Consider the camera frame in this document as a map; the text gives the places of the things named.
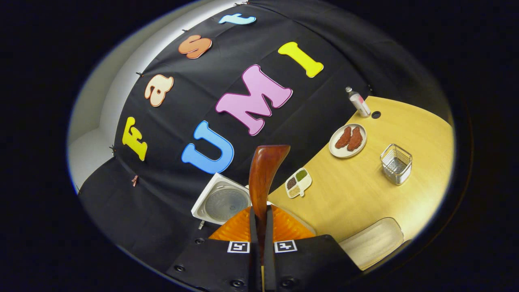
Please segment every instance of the wire basket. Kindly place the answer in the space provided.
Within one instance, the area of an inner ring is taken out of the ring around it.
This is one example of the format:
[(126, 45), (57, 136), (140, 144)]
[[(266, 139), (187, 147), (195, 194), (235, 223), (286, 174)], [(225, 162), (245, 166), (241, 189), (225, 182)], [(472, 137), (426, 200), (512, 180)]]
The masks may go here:
[(411, 174), (413, 157), (396, 144), (389, 145), (380, 155), (382, 169), (386, 177), (396, 185), (401, 185)]

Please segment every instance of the plastic bottle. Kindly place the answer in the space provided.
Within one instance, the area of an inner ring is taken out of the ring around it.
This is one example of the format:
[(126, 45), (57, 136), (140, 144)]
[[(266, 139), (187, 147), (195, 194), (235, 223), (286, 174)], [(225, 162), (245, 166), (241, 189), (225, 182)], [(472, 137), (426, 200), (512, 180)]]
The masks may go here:
[(370, 108), (367, 106), (366, 102), (360, 94), (356, 91), (353, 91), (351, 87), (346, 87), (346, 92), (348, 93), (348, 97), (355, 106), (355, 108), (359, 111), (361, 117), (369, 117), (371, 115)]

